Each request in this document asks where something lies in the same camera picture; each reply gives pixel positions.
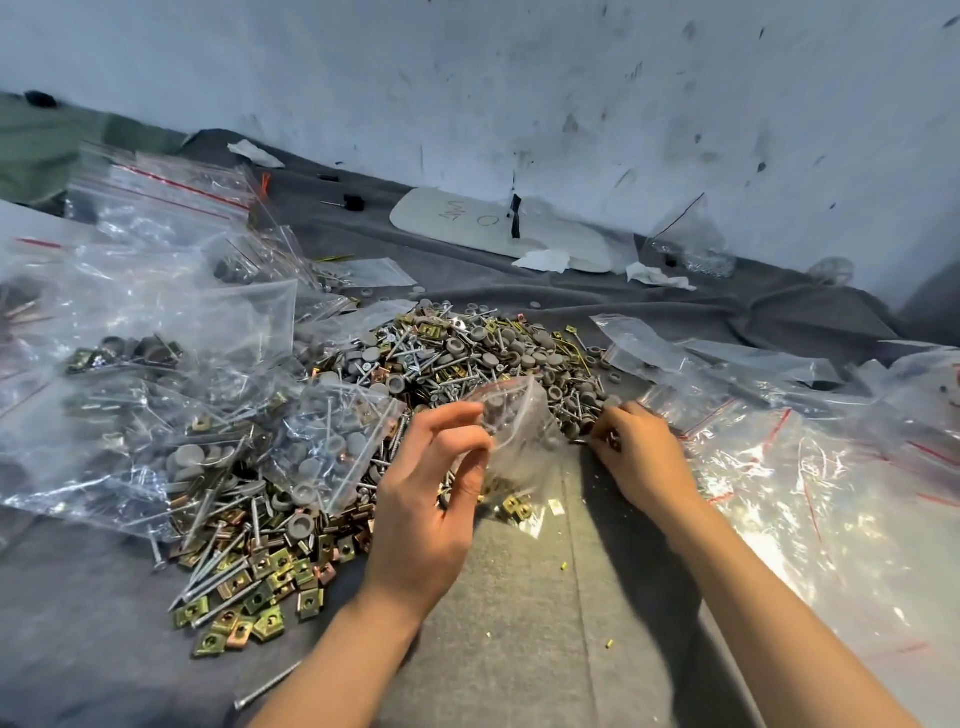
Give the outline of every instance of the right hand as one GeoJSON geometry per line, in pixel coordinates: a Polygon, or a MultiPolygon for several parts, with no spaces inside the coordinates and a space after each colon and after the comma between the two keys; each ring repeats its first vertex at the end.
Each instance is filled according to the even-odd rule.
{"type": "Polygon", "coordinates": [[[606,408],[588,443],[623,497],[655,522],[665,511],[703,502],[680,441],[663,418],[636,402],[606,408]],[[607,442],[611,432],[619,436],[620,452],[607,442]]]}

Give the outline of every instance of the green fabric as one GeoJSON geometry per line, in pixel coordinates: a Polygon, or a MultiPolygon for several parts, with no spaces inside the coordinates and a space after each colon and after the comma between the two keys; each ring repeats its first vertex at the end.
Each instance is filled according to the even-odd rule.
{"type": "Polygon", "coordinates": [[[125,116],[66,106],[37,109],[20,96],[0,95],[0,199],[56,211],[82,141],[174,154],[185,139],[125,116]]]}

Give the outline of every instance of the white wall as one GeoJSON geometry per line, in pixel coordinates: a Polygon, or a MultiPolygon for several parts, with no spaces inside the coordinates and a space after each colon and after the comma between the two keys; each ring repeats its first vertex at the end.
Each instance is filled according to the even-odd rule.
{"type": "Polygon", "coordinates": [[[960,258],[960,23],[943,27],[959,12],[4,0],[0,88],[487,199],[516,173],[521,195],[638,232],[706,190],[739,254],[801,269],[847,255],[900,305],[960,258]]]}

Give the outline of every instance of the finger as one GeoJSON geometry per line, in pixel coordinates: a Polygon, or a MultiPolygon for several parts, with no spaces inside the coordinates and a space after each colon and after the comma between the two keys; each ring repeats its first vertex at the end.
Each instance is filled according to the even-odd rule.
{"type": "Polygon", "coordinates": [[[606,440],[611,432],[617,432],[629,422],[629,415],[619,407],[606,407],[590,431],[591,440],[606,440]]]}
{"type": "Polygon", "coordinates": [[[468,453],[457,470],[453,480],[453,493],[450,494],[450,506],[446,517],[455,528],[465,529],[472,537],[473,513],[477,508],[477,499],[483,489],[483,479],[487,474],[490,452],[479,449],[468,453]]]}
{"type": "Polygon", "coordinates": [[[587,440],[589,447],[597,456],[597,459],[604,464],[604,467],[613,473],[613,469],[620,464],[622,454],[611,448],[603,440],[587,440]]]}
{"type": "Polygon", "coordinates": [[[410,479],[422,485],[424,492],[434,497],[436,492],[431,489],[440,485],[440,481],[446,477],[458,457],[471,450],[492,448],[493,439],[479,425],[445,429],[437,433],[433,442],[423,452],[423,457],[410,474],[410,479]]]}
{"type": "Polygon", "coordinates": [[[420,462],[424,451],[438,432],[452,427],[473,425],[481,414],[482,403],[459,401],[414,415],[391,470],[401,477],[406,477],[420,462]]]}

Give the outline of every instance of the forearm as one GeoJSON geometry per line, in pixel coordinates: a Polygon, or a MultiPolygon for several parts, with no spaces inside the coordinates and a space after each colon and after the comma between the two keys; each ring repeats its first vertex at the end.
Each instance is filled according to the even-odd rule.
{"type": "Polygon", "coordinates": [[[382,601],[353,600],[276,689],[252,728],[366,728],[418,628],[382,601]]]}
{"type": "Polygon", "coordinates": [[[714,508],[691,499],[655,521],[693,574],[770,728],[918,725],[714,508]]]}

